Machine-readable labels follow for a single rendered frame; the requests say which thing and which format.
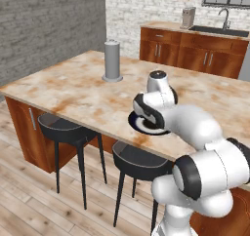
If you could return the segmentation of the dark blue white plate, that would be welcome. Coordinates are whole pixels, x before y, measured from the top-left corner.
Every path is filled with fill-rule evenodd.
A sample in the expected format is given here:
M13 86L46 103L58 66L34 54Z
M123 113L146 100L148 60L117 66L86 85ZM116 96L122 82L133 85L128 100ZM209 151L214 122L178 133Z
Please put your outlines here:
M138 116L134 111L128 116L129 125L136 131L150 135L150 136L162 136L169 134L169 131L159 129L155 124L151 123L144 117Z

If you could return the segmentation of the wooden island counter cabinet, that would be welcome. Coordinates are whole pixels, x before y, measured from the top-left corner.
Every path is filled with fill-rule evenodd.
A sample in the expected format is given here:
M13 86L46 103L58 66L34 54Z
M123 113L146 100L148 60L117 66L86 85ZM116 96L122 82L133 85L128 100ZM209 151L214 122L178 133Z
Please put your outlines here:
M43 136L37 117L43 111L28 104L5 97L23 157L38 168L52 173L55 170L55 145ZM31 107L36 123L33 130L28 108ZM223 218L211 218L194 213L190 225L199 236L250 236L250 192L241 188L232 191L233 208Z

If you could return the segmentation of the black bar stool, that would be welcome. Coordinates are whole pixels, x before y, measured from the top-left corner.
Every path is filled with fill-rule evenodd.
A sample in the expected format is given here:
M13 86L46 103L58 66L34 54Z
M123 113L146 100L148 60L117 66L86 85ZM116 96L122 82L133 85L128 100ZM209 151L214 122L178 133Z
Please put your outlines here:
M135 197L137 180L153 181L156 177L172 174L170 160L118 141L112 147L113 160L120 171L113 226L116 226L124 178L133 179L132 197Z
M81 125L72 123L63 118L50 113L44 113L38 118L38 123L43 135L55 143L55 167L57 177L57 192L60 192L60 153L59 143L68 143L76 148L79 171L81 173L82 194L84 209L87 209L86 199L86 183L85 183L85 165L84 165L84 144L97 138L101 156L101 162L104 174L104 183L107 183L105 163L104 163L104 149L102 135L91 129L85 128Z

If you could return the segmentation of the grey cylinder paper towel holder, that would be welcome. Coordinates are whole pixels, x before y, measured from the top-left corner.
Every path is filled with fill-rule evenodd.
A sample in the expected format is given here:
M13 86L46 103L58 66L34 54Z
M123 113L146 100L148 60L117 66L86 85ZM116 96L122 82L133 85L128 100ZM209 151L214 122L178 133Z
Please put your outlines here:
M120 74L120 43L108 40L104 43L104 75L106 82L119 82L123 79Z

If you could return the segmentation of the wooden base cupboard run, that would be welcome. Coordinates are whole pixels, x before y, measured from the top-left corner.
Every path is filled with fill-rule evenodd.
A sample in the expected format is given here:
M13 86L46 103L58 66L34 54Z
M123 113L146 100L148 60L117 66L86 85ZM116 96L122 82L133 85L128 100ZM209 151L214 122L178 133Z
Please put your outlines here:
M248 41L141 28L140 59L237 79Z

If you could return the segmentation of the pale grey coffee machine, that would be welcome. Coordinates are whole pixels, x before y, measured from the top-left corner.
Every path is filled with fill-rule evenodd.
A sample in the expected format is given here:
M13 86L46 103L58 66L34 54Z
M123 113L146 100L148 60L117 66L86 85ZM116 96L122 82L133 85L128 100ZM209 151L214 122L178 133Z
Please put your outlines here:
M193 26L194 16L195 16L195 7L189 7L183 9L183 21L181 28L189 29Z

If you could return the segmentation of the dark sink basin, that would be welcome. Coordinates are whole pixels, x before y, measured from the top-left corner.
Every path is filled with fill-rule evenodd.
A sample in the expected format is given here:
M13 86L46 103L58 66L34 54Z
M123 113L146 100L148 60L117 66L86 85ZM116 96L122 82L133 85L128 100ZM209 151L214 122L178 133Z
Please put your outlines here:
M239 37L248 37L249 35L249 31L245 30L222 29L218 27L201 26L201 25L194 25L188 30L215 33L215 34L225 34L225 35L239 36Z

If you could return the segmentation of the grey appliance front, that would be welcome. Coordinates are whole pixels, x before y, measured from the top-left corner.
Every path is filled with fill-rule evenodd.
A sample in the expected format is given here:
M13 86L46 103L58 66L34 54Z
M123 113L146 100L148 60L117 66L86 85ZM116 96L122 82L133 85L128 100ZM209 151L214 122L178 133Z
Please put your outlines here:
M238 79L250 82L250 45L247 48Z

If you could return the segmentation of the silver sink tap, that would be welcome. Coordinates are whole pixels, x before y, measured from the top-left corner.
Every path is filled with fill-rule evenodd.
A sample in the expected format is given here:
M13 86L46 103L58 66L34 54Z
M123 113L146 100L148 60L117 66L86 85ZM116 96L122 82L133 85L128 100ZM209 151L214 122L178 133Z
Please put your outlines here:
M223 8L221 11L218 13L218 16L222 13L226 13L225 21L223 23L223 30L227 30L230 26L230 21L229 21L229 9L228 8Z

